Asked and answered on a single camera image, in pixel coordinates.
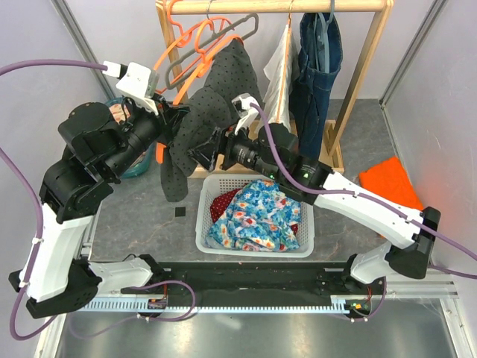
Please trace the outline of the red polka dot skirt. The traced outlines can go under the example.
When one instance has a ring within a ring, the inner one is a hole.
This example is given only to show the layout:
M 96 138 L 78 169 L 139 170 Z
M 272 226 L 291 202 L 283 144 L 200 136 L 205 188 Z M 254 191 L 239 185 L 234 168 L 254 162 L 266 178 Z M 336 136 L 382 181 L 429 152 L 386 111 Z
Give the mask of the red polka dot skirt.
M 301 222 L 300 204 L 275 187 L 259 189 L 252 185 L 234 189 L 215 198 L 209 211 L 214 225 L 229 224 L 231 231 L 240 227 L 253 229 L 251 233 L 238 234 L 241 238 L 259 234 L 274 237 L 283 230 L 295 236 Z

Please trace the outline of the orange hanger of grey garment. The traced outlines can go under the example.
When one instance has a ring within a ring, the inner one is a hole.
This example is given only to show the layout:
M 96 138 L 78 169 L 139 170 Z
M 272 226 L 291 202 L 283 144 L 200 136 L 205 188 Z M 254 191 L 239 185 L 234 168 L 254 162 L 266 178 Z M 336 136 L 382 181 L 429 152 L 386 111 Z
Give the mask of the orange hanger of grey garment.
M 179 84 L 179 80 L 184 79 L 185 83 L 180 85 L 179 90 L 172 102 L 173 105 L 180 104 L 186 96 L 187 90 L 191 86 L 192 82 L 196 78 L 203 77 L 212 65 L 214 56 L 232 40 L 239 40 L 242 42 L 242 38 L 239 35 L 232 34 L 225 36 L 225 34 L 215 33 L 218 35 L 217 39 L 212 40 L 211 45 L 200 45 L 199 40 L 206 27 L 209 27 L 211 31 L 215 30 L 215 26 L 219 25 L 219 31 L 225 31 L 226 33 L 234 29 L 232 22 L 224 16 L 214 16 L 210 19 L 205 19 L 188 30 L 183 31 L 179 23 L 175 24 L 181 31 L 181 35 L 178 38 L 174 37 L 174 32 L 165 34 L 165 51 L 160 55 L 159 59 L 154 64 L 154 70 L 158 70 L 161 64 L 167 57 L 172 56 L 177 48 L 182 48 L 194 40 L 194 48 L 192 54 L 196 54 L 197 57 L 193 60 L 184 70 L 180 70 L 173 78 L 173 84 Z

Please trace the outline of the dark grey dotted garment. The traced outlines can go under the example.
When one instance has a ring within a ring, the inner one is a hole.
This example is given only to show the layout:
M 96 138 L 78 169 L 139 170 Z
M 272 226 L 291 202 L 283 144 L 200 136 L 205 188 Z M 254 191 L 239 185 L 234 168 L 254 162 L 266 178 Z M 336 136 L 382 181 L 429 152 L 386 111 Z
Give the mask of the dark grey dotted garment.
M 167 144 L 160 180 L 168 202 L 182 201 L 188 195 L 187 177 L 197 166 L 188 150 L 205 142 L 216 128 L 234 125 L 239 115 L 232 100 L 245 93 L 263 103 L 250 57 L 241 42 L 232 40 L 215 55 L 204 86 L 186 102 L 189 112 Z

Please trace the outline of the orange hanger of skirt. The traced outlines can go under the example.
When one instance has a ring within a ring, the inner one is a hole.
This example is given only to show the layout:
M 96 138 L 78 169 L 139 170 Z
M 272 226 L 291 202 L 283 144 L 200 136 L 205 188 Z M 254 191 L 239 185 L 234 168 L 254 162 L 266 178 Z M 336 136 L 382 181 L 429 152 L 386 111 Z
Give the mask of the orange hanger of skirt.
M 168 58 L 168 70 L 172 71 L 175 78 L 171 80 L 168 74 L 164 75 L 165 88 L 157 89 L 155 93 L 162 95 L 166 90 L 176 88 L 174 103 L 179 104 L 186 98 L 187 89 L 192 82 L 203 77 L 209 70 L 214 56 L 230 41 L 242 42 L 243 38 L 237 34 L 225 36 L 236 27 L 224 16 L 208 16 L 184 30 L 182 25 L 171 17 L 174 4 L 174 1 L 156 2 L 166 50 L 155 63 L 154 70 L 158 70 Z

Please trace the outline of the blue floral garment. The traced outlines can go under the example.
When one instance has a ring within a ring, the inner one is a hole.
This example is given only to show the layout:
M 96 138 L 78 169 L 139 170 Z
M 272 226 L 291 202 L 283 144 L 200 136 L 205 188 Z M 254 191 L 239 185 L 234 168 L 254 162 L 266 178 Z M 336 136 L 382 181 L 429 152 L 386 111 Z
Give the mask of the blue floral garment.
M 286 252 L 300 247 L 301 204 L 271 180 L 253 180 L 215 198 L 207 245 L 236 251 Z

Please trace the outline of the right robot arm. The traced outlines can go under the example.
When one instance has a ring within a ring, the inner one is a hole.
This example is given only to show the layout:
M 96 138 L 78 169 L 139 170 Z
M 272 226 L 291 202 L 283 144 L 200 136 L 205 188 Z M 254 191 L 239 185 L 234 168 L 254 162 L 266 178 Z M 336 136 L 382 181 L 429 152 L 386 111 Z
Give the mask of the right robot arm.
M 359 293 L 393 273 L 417 280 L 426 276 L 440 212 L 395 204 L 300 155 L 298 138 L 284 125 L 261 128 L 256 139 L 245 129 L 216 128 L 188 155 L 208 171 L 222 156 L 224 170 L 241 165 L 273 180 L 289 198 L 340 213 L 383 236 L 386 241 L 378 248 L 348 259 L 341 275 L 347 292 Z

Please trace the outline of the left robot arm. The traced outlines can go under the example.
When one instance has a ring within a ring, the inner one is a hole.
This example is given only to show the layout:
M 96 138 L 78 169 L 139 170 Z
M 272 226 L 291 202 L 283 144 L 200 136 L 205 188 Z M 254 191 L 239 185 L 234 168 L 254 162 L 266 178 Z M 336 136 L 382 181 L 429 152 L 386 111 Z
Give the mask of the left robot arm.
M 148 112 L 129 101 L 130 118 L 120 123 L 107 105 L 89 102 L 59 125 L 66 148 L 40 187 L 40 246 L 31 251 L 32 266 L 9 276 L 15 289 L 26 289 L 32 317 L 71 313 L 114 291 L 161 290 L 164 271 L 148 254 L 116 263 L 78 259 L 83 234 L 113 186 L 153 143 L 170 142 L 187 114 L 161 97 L 153 104 L 154 112 Z

